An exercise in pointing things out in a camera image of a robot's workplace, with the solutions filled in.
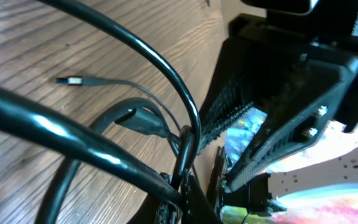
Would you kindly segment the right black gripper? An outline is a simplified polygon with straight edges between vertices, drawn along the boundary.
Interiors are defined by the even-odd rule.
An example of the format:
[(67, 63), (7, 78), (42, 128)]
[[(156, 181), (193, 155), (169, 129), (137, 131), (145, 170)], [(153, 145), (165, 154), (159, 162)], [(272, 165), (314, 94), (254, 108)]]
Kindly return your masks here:
[(228, 59), (240, 61), (252, 44), (271, 35), (274, 42), (337, 43), (341, 50), (358, 55), (358, 12), (311, 12), (294, 16), (268, 12), (266, 17), (239, 14), (228, 25)]

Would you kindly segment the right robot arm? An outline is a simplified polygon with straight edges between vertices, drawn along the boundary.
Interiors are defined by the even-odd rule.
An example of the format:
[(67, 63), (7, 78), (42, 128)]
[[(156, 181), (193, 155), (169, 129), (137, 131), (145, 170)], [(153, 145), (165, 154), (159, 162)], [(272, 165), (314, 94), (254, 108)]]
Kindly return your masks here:
[(339, 47), (315, 46), (307, 35), (271, 28), (246, 14), (229, 23), (208, 94), (200, 109), (200, 148), (251, 108), (267, 116), (224, 176), (230, 197), (245, 190), (246, 207), (266, 211), (277, 198), (358, 184), (358, 149), (290, 172), (262, 169), (314, 144), (340, 111), (358, 76), (358, 37)]

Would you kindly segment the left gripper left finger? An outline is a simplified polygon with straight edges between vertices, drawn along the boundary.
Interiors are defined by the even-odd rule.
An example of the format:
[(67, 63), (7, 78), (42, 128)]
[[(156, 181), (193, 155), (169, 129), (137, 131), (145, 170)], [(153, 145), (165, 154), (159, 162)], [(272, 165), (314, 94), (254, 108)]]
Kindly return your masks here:
[(174, 176), (167, 173), (159, 173), (163, 180), (163, 184), (158, 187), (155, 195), (160, 200), (154, 218), (155, 224), (171, 224), (177, 223), (181, 215), (179, 203), (181, 202), (181, 194), (179, 193), (179, 184)]

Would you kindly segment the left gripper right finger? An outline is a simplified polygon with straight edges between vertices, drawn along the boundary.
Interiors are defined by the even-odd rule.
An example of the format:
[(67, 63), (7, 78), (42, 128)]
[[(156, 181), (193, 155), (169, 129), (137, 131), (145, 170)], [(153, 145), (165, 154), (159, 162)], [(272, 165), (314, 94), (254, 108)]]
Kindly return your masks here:
[(182, 224), (223, 224), (193, 175), (185, 172), (181, 185)]

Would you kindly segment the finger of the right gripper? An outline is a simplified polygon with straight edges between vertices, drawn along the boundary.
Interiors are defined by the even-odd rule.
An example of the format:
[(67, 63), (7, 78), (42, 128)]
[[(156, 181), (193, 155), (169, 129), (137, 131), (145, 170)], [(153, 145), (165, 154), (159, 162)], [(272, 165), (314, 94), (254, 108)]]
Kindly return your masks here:
[(252, 52), (245, 39), (230, 37), (223, 42), (199, 110), (202, 132), (198, 154), (252, 106), (256, 83)]
[(308, 59), (290, 72), (267, 117), (225, 177), (233, 192), (264, 167), (312, 145), (335, 116), (358, 74), (358, 58), (341, 63)]

